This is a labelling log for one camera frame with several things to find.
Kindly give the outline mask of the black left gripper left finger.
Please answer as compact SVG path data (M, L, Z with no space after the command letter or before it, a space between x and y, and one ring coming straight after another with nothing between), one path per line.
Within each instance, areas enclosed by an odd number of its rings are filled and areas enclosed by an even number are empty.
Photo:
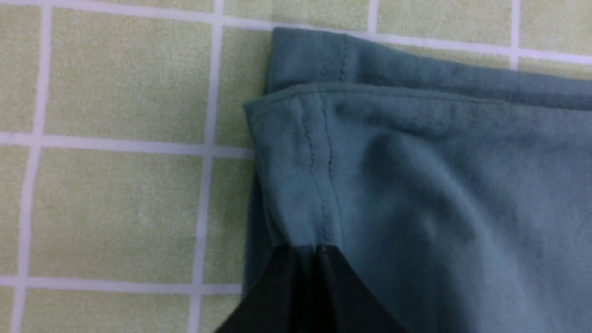
M264 272L217 333L296 333L299 258L288 245L273 249Z

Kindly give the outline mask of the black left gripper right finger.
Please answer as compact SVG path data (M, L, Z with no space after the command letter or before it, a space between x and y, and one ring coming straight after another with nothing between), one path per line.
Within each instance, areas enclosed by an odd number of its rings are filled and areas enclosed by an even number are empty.
M316 333L403 333L334 245L317 245L314 257Z

